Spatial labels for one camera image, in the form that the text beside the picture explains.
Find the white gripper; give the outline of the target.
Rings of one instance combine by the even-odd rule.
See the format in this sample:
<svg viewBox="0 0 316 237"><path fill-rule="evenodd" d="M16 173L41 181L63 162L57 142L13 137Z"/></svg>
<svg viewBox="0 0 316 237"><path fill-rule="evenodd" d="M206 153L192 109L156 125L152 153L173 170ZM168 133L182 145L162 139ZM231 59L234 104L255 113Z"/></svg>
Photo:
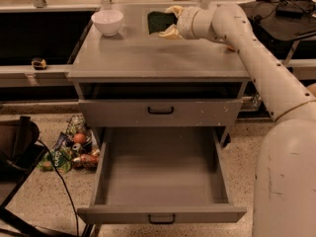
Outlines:
<svg viewBox="0 0 316 237"><path fill-rule="evenodd" d="M173 5L168 7L165 12L172 13L178 18L177 26L175 24L168 27L165 31L159 33L159 37L166 40L196 40L198 37L194 33L194 19L200 11L199 7L182 7Z"/></svg>

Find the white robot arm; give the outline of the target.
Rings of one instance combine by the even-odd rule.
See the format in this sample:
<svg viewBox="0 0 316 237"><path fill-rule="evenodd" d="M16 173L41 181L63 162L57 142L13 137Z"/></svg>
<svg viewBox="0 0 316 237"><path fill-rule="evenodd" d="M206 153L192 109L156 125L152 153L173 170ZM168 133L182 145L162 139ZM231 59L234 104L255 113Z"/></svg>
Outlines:
<svg viewBox="0 0 316 237"><path fill-rule="evenodd" d="M253 34L237 4L171 6L166 39L205 39L234 47L275 126L255 172L253 237L316 237L316 98Z"/></svg>

